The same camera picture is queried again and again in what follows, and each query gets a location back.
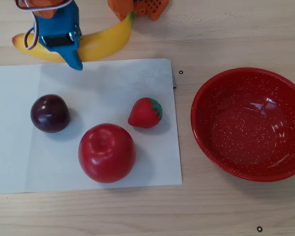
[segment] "paper sheet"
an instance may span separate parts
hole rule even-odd
[[[54,134],[30,120],[33,102],[50,93],[60,95],[71,114],[69,126]],[[149,130],[127,123],[142,97],[158,100],[164,112]],[[101,123],[125,128],[136,144],[133,170],[111,184],[88,178],[78,161],[82,136]],[[169,60],[88,62],[83,71],[65,64],[0,67],[0,193],[173,184],[181,184],[181,170]]]

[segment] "bowl rim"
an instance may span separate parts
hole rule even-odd
[[[261,73],[265,73],[268,74],[272,77],[275,77],[276,79],[281,80],[282,82],[284,82],[285,84],[287,84],[289,87],[291,87],[294,91],[295,91],[295,84],[292,83],[290,80],[286,79],[285,77],[276,74],[274,72],[268,71],[268,70],[264,70],[264,69],[259,69],[259,68],[254,68],[254,67],[240,67],[240,68],[235,68],[235,69],[230,69],[230,70],[226,70],[223,71],[215,76],[213,76],[211,79],[209,79],[208,81],[206,81],[201,88],[198,90],[192,106],[191,106],[191,127],[192,127],[192,132],[194,134],[194,137],[199,145],[199,147],[201,148],[201,150],[204,152],[204,154],[218,167],[220,167],[222,170],[228,172],[229,174],[232,174],[233,176],[239,177],[239,178],[243,178],[246,180],[250,180],[250,181],[257,181],[257,182],[274,182],[274,181],[279,181],[279,180],[283,180],[286,178],[289,178],[293,175],[295,175],[295,168],[293,170],[291,170],[290,172],[287,173],[283,173],[283,174],[278,174],[275,176],[267,176],[267,177],[263,177],[263,176],[251,176],[248,174],[243,174],[237,170],[231,169],[230,167],[228,167],[227,165],[223,164],[222,162],[220,162],[217,158],[214,157],[214,155],[206,148],[205,144],[203,143],[203,141],[200,138],[200,135],[196,129],[196,106],[197,103],[199,101],[199,99],[201,98],[201,96],[203,95],[203,93],[206,91],[206,89],[212,85],[214,82],[222,79],[223,77],[225,77],[226,75],[229,75],[231,73],[234,72],[261,72]]]

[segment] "plum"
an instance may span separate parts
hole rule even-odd
[[[30,118],[39,130],[56,133],[69,124],[70,113],[60,96],[48,94],[35,101],[30,110]]]

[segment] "wood grain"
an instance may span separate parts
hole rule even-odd
[[[76,2],[83,33],[118,22],[106,0]],[[295,0],[170,2],[157,22],[136,19],[130,42],[107,59],[172,60],[183,185],[0,195],[0,236],[295,236],[295,176],[255,183],[223,172],[189,118],[200,86],[226,69],[260,67],[295,83]],[[0,0],[0,65],[45,63],[11,44],[31,25]]]

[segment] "orange object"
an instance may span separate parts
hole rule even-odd
[[[148,15],[156,21],[169,3],[169,0],[107,0],[109,7],[122,21],[129,11],[135,11],[137,16]]]
[[[51,5],[56,5],[63,2],[63,0],[28,0],[28,4],[30,7],[35,7],[35,6],[51,6]],[[24,1],[21,1],[20,4],[22,7],[26,7]],[[40,16],[46,19],[52,18],[57,10],[46,10],[46,11],[35,11],[34,14],[36,16]]]

